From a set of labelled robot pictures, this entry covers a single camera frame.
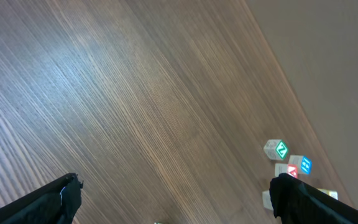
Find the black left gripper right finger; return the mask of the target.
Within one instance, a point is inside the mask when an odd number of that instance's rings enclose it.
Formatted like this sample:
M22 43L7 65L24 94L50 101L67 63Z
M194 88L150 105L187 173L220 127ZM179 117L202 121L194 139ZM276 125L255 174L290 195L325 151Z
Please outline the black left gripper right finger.
M358 224L358 210L288 174L270 181L269 194L283 224Z

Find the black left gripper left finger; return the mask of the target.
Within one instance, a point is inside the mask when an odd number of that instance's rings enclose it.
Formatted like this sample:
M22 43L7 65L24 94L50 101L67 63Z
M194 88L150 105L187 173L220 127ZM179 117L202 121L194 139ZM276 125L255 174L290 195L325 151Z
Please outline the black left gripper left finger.
M76 173L65 174L0 208L0 223L72 223L82 203L82 188Z

